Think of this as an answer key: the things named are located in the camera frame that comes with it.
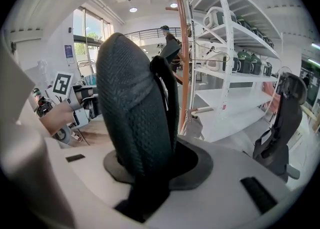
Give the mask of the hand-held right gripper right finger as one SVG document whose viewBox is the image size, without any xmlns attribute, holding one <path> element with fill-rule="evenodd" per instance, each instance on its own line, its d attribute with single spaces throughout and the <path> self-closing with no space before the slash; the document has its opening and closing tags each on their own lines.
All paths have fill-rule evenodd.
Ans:
<svg viewBox="0 0 320 229">
<path fill-rule="evenodd" d="M 173 191 L 145 222 L 136 222 L 114 205 L 130 187 L 105 171 L 109 145 L 62 149 L 46 139 L 54 176 L 66 198 L 75 229 L 262 229 L 282 217 L 300 190 L 285 182 L 248 155 L 196 138 L 190 140 L 213 160 L 210 176 L 196 189 Z"/>
</svg>

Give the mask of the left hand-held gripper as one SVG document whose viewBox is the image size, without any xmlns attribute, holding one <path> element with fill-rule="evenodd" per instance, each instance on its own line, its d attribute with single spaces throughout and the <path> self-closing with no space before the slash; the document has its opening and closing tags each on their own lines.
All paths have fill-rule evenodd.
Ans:
<svg viewBox="0 0 320 229">
<path fill-rule="evenodd" d="M 98 102 L 98 89 L 96 85 L 73 85 L 74 75 L 72 73 L 58 72 L 53 85 L 52 92 L 57 94 L 73 109 L 73 122 L 75 127 L 83 127 L 87 124 L 87 114 L 82 103 L 79 104 L 75 92 L 81 90 L 82 97 L 91 97 L 86 101 L 86 109 L 89 110 L 89 118 L 94 119 L 101 114 Z"/>
</svg>

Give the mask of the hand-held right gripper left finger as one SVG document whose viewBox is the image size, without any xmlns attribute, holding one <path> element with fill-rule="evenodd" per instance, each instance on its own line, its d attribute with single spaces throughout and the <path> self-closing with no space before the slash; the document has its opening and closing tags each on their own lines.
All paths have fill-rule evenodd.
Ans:
<svg viewBox="0 0 320 229">
<path fill-rule="evenodd" d="M 34 83 L 0 31 L 0 217 L 5 228 L 75 229 L 29 102 Z"/>
</svg>

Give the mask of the brown wooden coat rack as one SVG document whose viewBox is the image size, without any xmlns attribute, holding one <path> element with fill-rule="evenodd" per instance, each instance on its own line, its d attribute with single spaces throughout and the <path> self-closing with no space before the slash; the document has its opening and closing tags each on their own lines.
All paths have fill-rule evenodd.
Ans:
<svg viewBox="0 0 320 229">
<path fill-rule="evenodd" d="M 182 37 L 182 51 L 178 53 L 179 58 L 182 60 L 183 74 L 182 77 L 174 73 L 175 77 L 182 82 L 182 107 L 180 115 L 180 134 L 184 134 L 184 130 L 187 125 L 187 101 L 189 93 L 189 39 L 188 39 L 188 27 L 185 13 L 184 0 L 176 0 L 177 8 L 166 7 L 167 11 L 177 11 L 180 19 L 180 29 Z"/>
</svg>

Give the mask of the person's left forearm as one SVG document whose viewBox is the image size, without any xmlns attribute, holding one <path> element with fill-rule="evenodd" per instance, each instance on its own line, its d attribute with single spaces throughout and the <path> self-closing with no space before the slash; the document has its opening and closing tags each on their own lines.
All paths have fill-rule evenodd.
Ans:
<svg viewBox="0 0 320 229">
<path fill-rule="evenodd" d="M 53 107 L 45 116 L 41 117 L 39 120 L 52 137 L 63 126 L 75 122 L 74 110 L 67 102 L 62 102 Z"/>
</svg>

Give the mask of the person's left hand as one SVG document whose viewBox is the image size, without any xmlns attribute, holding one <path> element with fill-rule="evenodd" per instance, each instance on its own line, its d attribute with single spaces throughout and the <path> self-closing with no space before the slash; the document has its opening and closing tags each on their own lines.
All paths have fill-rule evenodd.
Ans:
<svg viewBox="0 0 320 229">
<path fill-rule="evenodd" d="M 87 89 L 81 89 L 75 92 L 75 96 L 77 98 L 78 103 L 81 104 L 83 102 L 83 99 L 89 96 L 89 93 Z"/>
</svg>

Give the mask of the large glass window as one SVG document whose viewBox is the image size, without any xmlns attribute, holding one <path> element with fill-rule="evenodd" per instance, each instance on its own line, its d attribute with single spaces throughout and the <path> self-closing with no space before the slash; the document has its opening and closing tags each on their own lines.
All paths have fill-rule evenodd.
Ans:
<svg viewBox="0 0 320 229">
<path fill-rule="evenodd" d="M 94 70 L 100 45 L 113 32 L 113 25 L 84 7 L 73 11 L 72 32 L 77 64 Z"/>
</svg>

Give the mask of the grey cloth bag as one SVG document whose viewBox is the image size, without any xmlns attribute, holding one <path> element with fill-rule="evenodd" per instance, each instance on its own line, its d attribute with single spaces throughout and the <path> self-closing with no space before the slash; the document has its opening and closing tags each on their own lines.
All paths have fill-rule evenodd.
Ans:
<svg viewBox="0 0 320 229">
<path fill-rule="evenodd" d="M 188 114 L 185 128 L 185 135 L 190 138 L 204 139 L 202 134 L 203 124 L 199 116 Z"/>
</svg>

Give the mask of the black mezzanine railing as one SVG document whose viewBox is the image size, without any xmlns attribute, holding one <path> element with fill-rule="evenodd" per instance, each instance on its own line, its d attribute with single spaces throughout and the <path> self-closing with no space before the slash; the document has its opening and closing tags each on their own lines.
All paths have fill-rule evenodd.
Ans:
<svg viewBox="0 0 320 229">
<path fill-rule="evenodd" d="M 181 37 L 182 32 L 180 27 L 170 27 L 169 32 L 174 37 Z M 151 28 L 151 29 L 145 29 L 140 31 L 134 31 L 130 33 L 124 34 L 127 38 L 129 38 L 131 41 L 142 41 L 142 40 L 148 40 L 148 39 L 157 39 L 157 38 L 164 38 L 163 31 L 159 28 Z"/>
</svg>

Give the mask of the black office chair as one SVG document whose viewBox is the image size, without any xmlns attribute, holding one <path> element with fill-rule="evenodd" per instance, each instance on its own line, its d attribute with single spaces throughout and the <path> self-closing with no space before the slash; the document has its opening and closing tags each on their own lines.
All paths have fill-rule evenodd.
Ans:
<svg viewBox="0 0 320 229">
<path fill-rule="evenodd" d="M 279 93 L 274 124 L 255 141 L 252 158 L 287 182 L 300 177 L 300 171 L 289 164 L 288 142 L 301 124 L 307 88 L 300 77 L 286 72 Z"/>
</svg>

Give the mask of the white metal shelf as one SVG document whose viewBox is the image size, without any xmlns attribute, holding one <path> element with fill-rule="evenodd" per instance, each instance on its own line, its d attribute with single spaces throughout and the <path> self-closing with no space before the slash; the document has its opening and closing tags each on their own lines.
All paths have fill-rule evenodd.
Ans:
<svg viewBox="0 0 320 229">
<path fill-rule="evenodd" d="M 203 19 L 211 7 L 221 7 L 224 24 L 215 28 L 204 26 Z M 191 91 L 188 114 L 199 116 L 205 141 L 215 142 L 236 134 L 260 120 L 270 107 L 273 93 L 263 91 L 263 83 L 279 82 L 278 77 L 263 75 L 263 62 L 278 59 L 275 48 L 237 23 L 243 18 L 258 28 L 273 43 L 282 41 L 271 19 L 253 0 L 189 0 Z M 233 58 L 244 50 L 261 60 L 259 75 L 232 72 Z M 204 67 L 214 56 L 226 55 L 225 72 Z"/>
</svg>

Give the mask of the green kettle appliance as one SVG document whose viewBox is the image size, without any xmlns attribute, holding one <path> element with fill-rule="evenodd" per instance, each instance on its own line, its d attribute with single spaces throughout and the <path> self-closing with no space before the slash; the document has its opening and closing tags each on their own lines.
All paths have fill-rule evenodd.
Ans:
<svg viewBox="0 0 320 229">
<path fill-rule="evenodd" d="M 237 53 L 238 73 L 249 74 L 251 72 L 252 58 L 246 51 L 242 50 Z"/>
<path fill-rule="evenodd" d="M 270 77 L 272 74 L 272 64 L 268 61 L 262 63 L 262 74 L 266 77 Z"/>
<path fill-rule="evenodd" d="M 253 75 L 259 75 L 261 73 L 261 60 L 253 53 L 251 55 L 251 70 L 250 73 Z"/>
</svg>

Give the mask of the white green appliance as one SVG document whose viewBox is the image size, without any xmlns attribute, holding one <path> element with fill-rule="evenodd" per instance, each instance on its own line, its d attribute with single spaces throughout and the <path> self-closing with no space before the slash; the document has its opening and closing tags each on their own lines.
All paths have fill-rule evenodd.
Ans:
<svg viewBox="0 0 320 229">
<path fill-rule="evenodd" d="M 212 6 L 203 18 L 204 26 L 209 29 L 213 29 L 224 23 L 225 17 L 222 7 Z"/>
</svg>

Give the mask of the row of dark green appliances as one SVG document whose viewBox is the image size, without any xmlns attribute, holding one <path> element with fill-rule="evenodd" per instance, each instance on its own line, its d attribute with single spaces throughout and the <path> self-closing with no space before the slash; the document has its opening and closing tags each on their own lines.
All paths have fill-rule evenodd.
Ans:
<svg viewBox="0 0 320 229">
<path fill-rule="evenodd" d="M 257 27 L 251 26 L 242 17 L 237 17 L 236 20 L 239 25 L 243 26 L 244 28 L 246 28 L 250 32 L 254 33 L 259 38 L 263 39 L 271 48 L 274 48 L 274 43 L 264 33 L 262 33 Z"/>
</svg>

